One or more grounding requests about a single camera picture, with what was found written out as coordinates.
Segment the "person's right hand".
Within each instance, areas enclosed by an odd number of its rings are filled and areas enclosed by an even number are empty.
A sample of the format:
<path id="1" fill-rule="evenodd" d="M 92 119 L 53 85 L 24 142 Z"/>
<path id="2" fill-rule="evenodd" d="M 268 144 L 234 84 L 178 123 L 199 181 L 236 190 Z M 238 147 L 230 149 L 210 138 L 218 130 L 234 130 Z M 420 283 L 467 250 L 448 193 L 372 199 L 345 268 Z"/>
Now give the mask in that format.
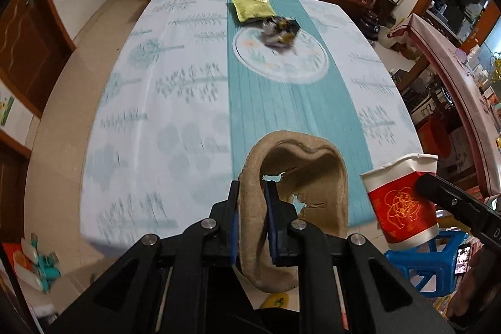
<path id="1" fill-rule="evenodd" d="M 464 275 L 458 290 L 450 300 L 446 317 L 460 317 L 470 307 L 471 298 L 482 288 L 490 291 L 500 282 L 500 263 L 497 255 L 483 246 L 470 259 L 470 269 Z"/>

